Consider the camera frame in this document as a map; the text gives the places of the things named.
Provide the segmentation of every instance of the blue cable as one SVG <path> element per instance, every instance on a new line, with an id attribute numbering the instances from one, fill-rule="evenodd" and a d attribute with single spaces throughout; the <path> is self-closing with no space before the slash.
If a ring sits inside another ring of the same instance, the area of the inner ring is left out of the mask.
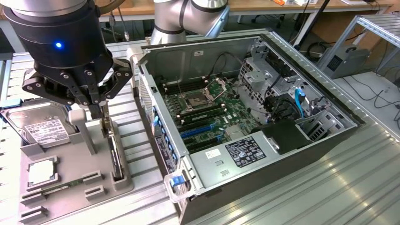
<path id="1" fill-rule="evenodd" d="M 295 90 L 295 101 L 296 101 L 296 105 L 297 105 L 297 107 L 300 109 L 301 118 L 304 118 L 304 113 L 303 113 L 300 98 L 304 100 L 305 99 L 305 94 L 304 94 L 303 90 L 300 88 L 297 88 Z"/>

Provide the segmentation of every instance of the green circuit board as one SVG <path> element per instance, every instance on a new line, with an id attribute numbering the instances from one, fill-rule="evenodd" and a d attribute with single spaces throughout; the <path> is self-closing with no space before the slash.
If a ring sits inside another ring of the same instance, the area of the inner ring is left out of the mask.
<path id="1" fill-rule="evenodd" d="M 225 129 L 233 125 L 237 125 L 240 127 L 240 130 L 244 135 L 248 135 L 255 127 L 257 127 L 260 124 L 255 120 L 252 114 L 247 111 L 247 107 L 240 101 L 240 99 L 235 98 L 235 90 L 236 87 L 231 87 L 228 84 L 225 85 L 227 90 L 224 93 L 215 99 L 215 101 L 209 101 L 209 99 L 204 99 L 201 95 L 204 95 L 204 89 L 192 90 L 188 92 L 184 92 L 183 94 L 176 94 L 171 96 L 164 96 L 164 102 L 168 107 L 169 113 L 172 118 L 176 119 L 176 115 L 185 113 L 189 105 L 189 100 L 187 97 L 195 96 L 195 101 L 199 103 L 195 104 L 195 107 L 192 107 L 195 110 L 213 106 L 225 104 L 227 111 L 223 115 L 215 116 L 212 118 L 208 118 L 205 120 L 201 120 L 201 122 L 207 122 L 207 125 L 213 125 L 212 130 L 203 132 L 200 134 L 196 134 L 191 137 L 184 137 L 183 140 L 185 142 L 187 148 L 191 153 L 197 152 L 205 148 L 209 148 L 211 146 L 199 147 L 196 149 L 192 149 L 191 146 L 195 146 L 197 143 L 203 143 L 204 141 L 219 137 L 217 144 L 225 143 L 232 140 L 232 137 L 227 134 Z M 221 92 L 223 88 L 217 82 L 212 82 L 208 86 L 208 91 L 212 97 L 216 97 Z M 180 129 L 183 125 L 180 124 L 180 121 L 176 119 L 176 127 Z M 193 129 L 189 129 L 184 132 L 189 132 L 192 130 L 199 129 L 197 127 Z"/>

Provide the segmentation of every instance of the blue led light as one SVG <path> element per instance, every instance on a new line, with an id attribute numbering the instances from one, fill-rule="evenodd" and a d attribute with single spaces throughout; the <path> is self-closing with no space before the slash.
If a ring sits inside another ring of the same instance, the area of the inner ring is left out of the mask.
<path id="1" fill-rule="evenodd" d="M 56 42 L 56 48 L 61 49 L 63 48 L 63 44 L 60 42 Z"/>

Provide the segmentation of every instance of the blue pcie slot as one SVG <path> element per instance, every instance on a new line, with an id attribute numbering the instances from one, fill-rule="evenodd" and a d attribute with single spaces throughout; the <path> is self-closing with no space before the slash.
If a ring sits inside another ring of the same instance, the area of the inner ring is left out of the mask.
<path id="1" fill-rule="evenodd" d="M 207 131 L 211 131 L 211 130 L 213 129 L 213 126 L 215 126 L 215 123 L 213 123 L 213 124 L 209 124 L 209 125 L 205 126 L 205 127 L 199 128 L 199 129 L 196 129 L 196 130 L 192 130 L 192 131 L 188 131 L 188 132 L 183 133 L 183 134 L 180 135 L 180 137 L 181 137 L 181 138 L 192 137 L 193 135 L 197 135 L 197 134 L 200 134 L 200 133 L 204 133 L 204 132 L 207 132 Z"/>

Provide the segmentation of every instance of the hard drive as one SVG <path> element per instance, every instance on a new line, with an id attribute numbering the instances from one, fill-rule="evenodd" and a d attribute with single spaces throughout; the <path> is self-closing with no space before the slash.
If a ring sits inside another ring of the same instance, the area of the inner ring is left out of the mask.
<path id="1" fill-rule="evenodd" d="M 5 101 L 0 113 L 27 144 L 49 148 L 68 143 L 68 135 L 77 132 L 68 122 L 68 110 L 67 106 L 41 98 Z"/>

